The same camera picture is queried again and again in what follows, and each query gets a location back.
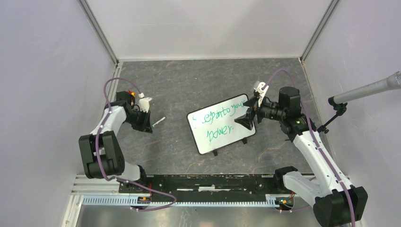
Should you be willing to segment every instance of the gray floor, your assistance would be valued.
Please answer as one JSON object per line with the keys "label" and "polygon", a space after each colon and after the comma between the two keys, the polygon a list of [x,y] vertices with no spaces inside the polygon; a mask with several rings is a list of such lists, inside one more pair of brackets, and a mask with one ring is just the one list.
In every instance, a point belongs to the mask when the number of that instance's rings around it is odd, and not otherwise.
{"label": "gray floor", "polygon": [[[187,113],[246,93],[252,96],[255,81],[267,81],[280,68],[291,71],[312,120],[320,125],[305,75],[298,59],[232,59],[191,61],[125,62],[121,77],[136,82],[151,105],[151,124],[164,121],[153,134],[134,131],[123,124],[118,135],[126,161],[141,165],[147,174],[273,173],[295,166],[303,173],[311,169],[302,154],[287,139],[279,123],[267,119],[257,125],[248,144],[236,142],[213,154],[199,155],[186,120]],[[270,84],[267,96],[277,101],[279,89],[291,86],[285,74]],[[120,81],[118,91],[133,90]]]}

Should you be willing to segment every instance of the metal frame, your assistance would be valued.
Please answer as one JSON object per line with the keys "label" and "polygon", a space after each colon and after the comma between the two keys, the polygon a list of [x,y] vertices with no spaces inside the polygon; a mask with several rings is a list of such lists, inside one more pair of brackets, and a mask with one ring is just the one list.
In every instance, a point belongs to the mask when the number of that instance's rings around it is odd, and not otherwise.
{"label": "metal frame", "polygon": [[[117,66],[114,69],[112,78],[120,77],[123,63],[124,62],[121,61],[117,64]],[[109,98],[110,101],[113,101],[115,98],[115,94],[117,93],[118,81],[119,81],[118,79],[115,79],[110,82],[109,90],[107,91],[107,97]]]}
{"label": "metal frame", "polygon": [[[77,175],[70,195],[67,210],[61,227],[75,227],[82,205],[104,206],[144,206],[138,197],[150,197],[149,193],[119,193],[120,183],[105,179],[88,179],[85,175]],[[266,194],[265,202],[177,202],[174,207],[278,207],[274,203],[276,197],[288,197],[288,194]],[[151,202],[149,206],[162,206],[168,202]]]}
{"label": "metal frame", "polygon": [[99,23],[96,20],[95,15],[93,14],[92,10],[90,9],[90,6],[87,2],[87,0],[78,0],[79,4],[81,5],[82,9],[84,10],[90,24],[92,25],[93,29],[95,30],[97,36],[99,37],[100,41],[102,42],[102,45],[105,47],[110,59],[112,62],[114,62],[115,65],[118,64],[118,58],[114,54],[113,49],[111,48],[109,42],[106,39],[106,36],[104,35]]}
{"label": "metal frame", "polygon": [[311,39],[309,40],[308,45],[306,46],[304,52],[302,53],[301,57],[299,58],[300,61],[305,61],[308,57],[311,49],[315,45],[317,39],[319,38],[320,34],[322,33],[323,29],[326,27],[327,22],[329,21],[331,15],[333,14],[334,10],[336,9],[340,0],[331,0],[326,12],[324,13],[322,19],[320,20],[314,34],[312,35]]}

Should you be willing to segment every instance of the green handwriting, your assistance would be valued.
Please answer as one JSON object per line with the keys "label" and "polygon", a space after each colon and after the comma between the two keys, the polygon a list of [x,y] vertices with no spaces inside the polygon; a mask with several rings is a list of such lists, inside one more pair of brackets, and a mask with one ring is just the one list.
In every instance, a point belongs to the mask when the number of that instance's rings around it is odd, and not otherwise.
{"label": "green handwriting", "polygon": [[212,144],[213,139],[217,139],[220,135],[227,135],[231,133],[231,130],[234,129],[232,126],[223,126],[221,128],[216,128],[215,131],[209,131],[208,130],[208,137],[209,139],[209,145]]}
{"label": "green handwriting", "polygon": [[207,114],[207,115],[205,115],[203,117],[202,124],[207,123],[207,122],[209,122],[209,124],[212,124],[214,119],[218,119],[220,117],[224,117],[230,111],[231,111],[230,108],[224,108],[224,107],[221,108],[221,111],[216,111],[216,112],[212,112],[211,111],[209,114]]}
{"label": "green handwriting", "polygon": [[244,102],[246,102],[246,101],[244,100],[244,101],[242,101],[242,102],[240,102],[240,103],[238,103],[238,104],[231,105],[231,108],[234,109],[234,113],[233,113],[232,115],[230,115],[230,117],[233,116],[233,115],[235,114],[235,111],[237,110],[237,108],[239,108],[239,107],[244,107]]}

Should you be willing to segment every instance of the small whiteboard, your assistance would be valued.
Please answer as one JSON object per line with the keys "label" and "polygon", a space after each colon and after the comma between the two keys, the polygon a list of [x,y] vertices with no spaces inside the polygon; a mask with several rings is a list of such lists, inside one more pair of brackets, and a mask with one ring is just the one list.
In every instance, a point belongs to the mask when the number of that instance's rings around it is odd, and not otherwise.
{"label": "small whiteboard", "polygon": [[255,127],[248,130],[234,122],[235,118],[243,116],[248,109],[243,105],[247,100],[248,96],[242,94],[187,115],[196,147],[201,155],[256,133]]}

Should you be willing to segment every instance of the purple cable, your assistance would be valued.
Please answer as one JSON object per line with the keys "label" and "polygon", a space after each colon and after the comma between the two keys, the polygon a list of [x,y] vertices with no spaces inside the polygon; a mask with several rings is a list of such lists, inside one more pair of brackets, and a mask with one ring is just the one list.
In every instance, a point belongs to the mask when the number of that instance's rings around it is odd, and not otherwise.
{"label": "purple cable", "polygon": [[108,83],[110,83],[113,80],[117,80],[117,79],[121,79],[121,80],[125,80],[125,81],[129,82],[130,84],[132,84],[138,90],[139,93],[141,93],[139,88],[138,88],[138,86],[135,83],[133,83],[130,80],[125,79],[125,78],[112,78],[112,79],[109,79],[109,80],[106,81],[105,85],[103,86],[103,94],[104,94],[104,96],[106,98],[106,103],[107,103],[109,111],[107,112],[105,118],[103,119],[102,123],[100,124],[101,127],[99,127],[99,129],[97,130],[96,138],[95,138],[96,158],[97,158],[97,162],[99,163],[100,172],[102,172],[103,178],[105,180],[107,180],[107,181],[111,181],[112,179],[117,179],[117,181],[120,181],[120,182],[127,182],[128,181],[129,183],[134,184],[134,185],[136,185],[136,186],[138,186],[140,188],[143,188],[143,189],[146,189],[148,191],[151,191],[151,192],[154,192],[154,193],[158,193],[158,194],[161,194],[161,195],[169,196],[169,197],[174,199],[173,202],[171,202],[171,203],[169,203],[167,205],[161,206],[161,207],[151,208],[151,209],[148,209],[148,210],[137,210],[137,211],[154,211],[154,210],[160,210],[160,209],[163,209],[163,208],[170,207],[175,202],[177,202],[177,198],[175,196],[167,194],[167,193],[164,193],[164,192],[160,192],[160,191],[157,191],[157,190],[154,190],[154,189],[150,189],[150,188],[148,188],[148,187],[146,187],[144,185],[141,185],[141,184],[139,184],[137,182],[134,182],[134,181],[125,180],[125,179],[122,179],[122,178],[119,178],[119,177],[115,177],[115,176],[109,178],[107,176],[106,172],[105,172],[105,169],[103,168],[103,164],[102,164],[102,160],[100,158],[100,152],[99,152],[99,136],[100,136],[100,132],[103,129],[103,125],[106,123],[106,121],[109,118],[109,116],[111,114],[111,111],[112,111],[112,105],[110,103],[109,98],[107,97],[106,87],[107,87]]}
{"label": "purple cable", "polygon": [[[293,86],[296,87],[296,86],[295,86],[294,77],[291,75],[291,73],[290,73],[288,70],[286,70],[286,69],[279,69],[279,70],[277,70],[277,71],[275,71],[275,72],[273,73],[273,75],[272,75],[272,76],[270,77],[270,79],[266,82],[266,85],[265,85],[262,89],[265,89],[265,88],[271,83],[271,81],[276,77],[276,75],[277,75],[278,73],[280,73],[280,72],[285,72],[285,73],[290,77]],[[334,176],[335,176],[336,179],[339,181],[339,183],[340,183],[342,189],[343,189],[344,192],[345,192],[345,196],[347,197],[347,201],[348,201],[349,211],[350,211],[350,214],[351,214],[351,226],[352,226],[352,227],[355,227],[355,214],[354,214],[354,208],[353,208],[353,206],[352,206],[351,196],[349,195],[349,192],[348,192],[348,190],[347,190],[345,184],[341,181],[340,175],[337,173],[336,169],[335,169],[334,166],[331,164],[331,162],[330,162],[330,160],[327,158],[326,154],[325,154],[325,153],[323,152],[323,150],[320,148],[320,145],[319,145],[319,143],[317,142],[317,139],[316,139],[316,137],[315,137],[315,135],[314,135],[314,131],[313,131],[313,129],[312,129],[312,124],[311,124],[311,120],[310,120],[310,117],[309,117],[309,112],[305,109],[305,105],[304,105],[304,103],[303,103],[302,101],[301,101],[301,106],[302,106],[302,108],[303,108],[303,110],[304,110],[304,113],[305,113],[305,116],[306,116],[306,121],[307,121],[307,123],[308,123],[309,132],[311,133],[312,139],[314,140],[314,143],[316,144],[316,147],[318,148],[320,154],[323,156],[323,158],[324,158],[324,160],[326,161],[326,163],[329,165],[331,171],[334,173]],[[303,209],[305,209],[305,208],[306,208],[306,207],[302,207],[302,208],[293,210],[292,212],[297,211],[297,210],[303,210]]]}

